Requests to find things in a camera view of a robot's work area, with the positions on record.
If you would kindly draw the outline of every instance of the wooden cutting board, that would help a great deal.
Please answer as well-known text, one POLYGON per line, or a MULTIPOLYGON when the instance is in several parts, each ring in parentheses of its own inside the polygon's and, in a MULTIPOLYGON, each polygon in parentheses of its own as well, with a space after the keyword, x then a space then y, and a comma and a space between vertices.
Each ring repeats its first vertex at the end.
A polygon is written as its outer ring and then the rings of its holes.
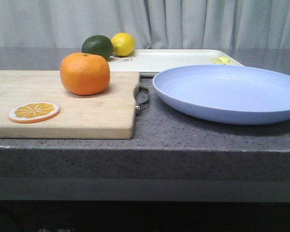
POLYGON ((138 85, 138 72, 111 72, 104 92, 77 96, 62 86, 59 71, 0 71, 0 138, 130 139, 138 85), (8 119, 19 105, 45 101, 60 106, 54 118, 31 124, 8 119))

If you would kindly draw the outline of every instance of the gray countertop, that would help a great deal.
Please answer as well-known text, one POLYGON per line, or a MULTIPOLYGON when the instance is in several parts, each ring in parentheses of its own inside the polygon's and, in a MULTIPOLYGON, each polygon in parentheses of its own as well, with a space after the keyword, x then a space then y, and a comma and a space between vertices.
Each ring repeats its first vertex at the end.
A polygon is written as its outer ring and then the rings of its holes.
MULTIPOLYGON (((76 51, 0 48, 0 70, 58 70, 76 51)), ((245 66, 290 75, 290 50, 222 51, 245 66)), ((235 126, 196 119, 164 104, 151 78, 141 82, 150 101, 131 140, 0 139, 0 200, 290 201, 290 120, 235 126), (226 192, 217 191, 221 185, 226 192), (285 190, 269 197, 275 188, 285 190)))

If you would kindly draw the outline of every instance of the blue plate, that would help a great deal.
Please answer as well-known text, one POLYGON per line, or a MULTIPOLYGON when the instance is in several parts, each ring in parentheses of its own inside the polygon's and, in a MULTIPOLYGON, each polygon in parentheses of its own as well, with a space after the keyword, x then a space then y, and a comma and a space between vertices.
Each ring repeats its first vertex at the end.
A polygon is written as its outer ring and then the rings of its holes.
POLYGON ((193 65, 162 71, 153 85, 172 108, 209 121, 262 125, 290 119, 290 76, 282 73, 193 65))

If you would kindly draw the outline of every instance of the cutting board handle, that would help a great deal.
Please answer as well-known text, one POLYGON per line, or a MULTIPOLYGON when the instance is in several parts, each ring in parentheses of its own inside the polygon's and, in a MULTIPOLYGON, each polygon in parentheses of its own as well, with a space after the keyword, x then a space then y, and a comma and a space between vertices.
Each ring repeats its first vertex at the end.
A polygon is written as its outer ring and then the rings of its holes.
POLYGON ((149 92, 148 92, 148 88, 146 88, 145 86, 143 86, 141 83, 139 83, 139 92, 138 93, 145 93, 145 99, 142 100, 141 102, 137 102, 136 106, 135 106, 135 113, 136 115, 139 115, 140 112, 142 110, 144 110, 146 107, 148 107, 148 103, 149 103, 149 92))

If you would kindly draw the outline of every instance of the green lime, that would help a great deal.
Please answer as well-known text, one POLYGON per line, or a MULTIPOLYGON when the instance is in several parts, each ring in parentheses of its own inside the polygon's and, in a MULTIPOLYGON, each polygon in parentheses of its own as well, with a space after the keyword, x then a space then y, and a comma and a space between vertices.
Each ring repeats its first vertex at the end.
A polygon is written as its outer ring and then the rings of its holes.
POLYGON ((108 59, 113 54, 112 41, 104 35, 93 35, 87 38, 82 46, 82 52, 100 55, 108 59))

